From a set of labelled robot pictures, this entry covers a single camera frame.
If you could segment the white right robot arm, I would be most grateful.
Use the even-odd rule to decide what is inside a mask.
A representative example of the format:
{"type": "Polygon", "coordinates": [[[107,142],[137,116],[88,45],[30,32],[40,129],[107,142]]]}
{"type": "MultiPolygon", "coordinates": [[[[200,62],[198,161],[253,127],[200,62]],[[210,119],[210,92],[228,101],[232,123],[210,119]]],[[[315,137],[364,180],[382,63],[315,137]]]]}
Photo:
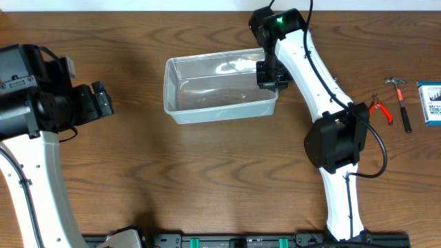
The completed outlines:
{"type": "Polygon", "coordinates": [[[293,82],[304,98],[313,125],[304,139],[307,157],[325,186],[327,231],[337,241],[350,241],[364,230],[354,176],[365,147],[369,110],[343,92],[320,58],[309,19],[293,8],[275,13],[257,9],[249,28],[265,58],[256,64],[260,89],[273,92],[293,82]]]}

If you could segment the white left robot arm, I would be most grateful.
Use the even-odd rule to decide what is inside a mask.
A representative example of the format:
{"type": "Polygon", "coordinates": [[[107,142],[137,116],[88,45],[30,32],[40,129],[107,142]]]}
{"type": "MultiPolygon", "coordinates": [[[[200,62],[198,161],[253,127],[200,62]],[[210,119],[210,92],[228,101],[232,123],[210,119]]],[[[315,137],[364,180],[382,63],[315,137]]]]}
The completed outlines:
{"type": "Polygon", "coordinates": [[[1,171],[25,247],[87,247],[61,174],[59,133],[111,116],[103,82],[73,86],[74,64],[43,46],[1,49],[1,171]]]}

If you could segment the clear plastic container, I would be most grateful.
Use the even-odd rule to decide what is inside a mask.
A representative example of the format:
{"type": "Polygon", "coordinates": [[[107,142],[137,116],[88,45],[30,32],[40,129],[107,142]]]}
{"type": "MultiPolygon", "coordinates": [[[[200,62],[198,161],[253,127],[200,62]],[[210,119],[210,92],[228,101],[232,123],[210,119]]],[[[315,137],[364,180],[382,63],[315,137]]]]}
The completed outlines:
{"type": "Polygon", "coordinates": [[[163,106],[178,124],[270,116],[278,93],[257,85],[263,49],[234,50],[167,60],[163,106]]]}

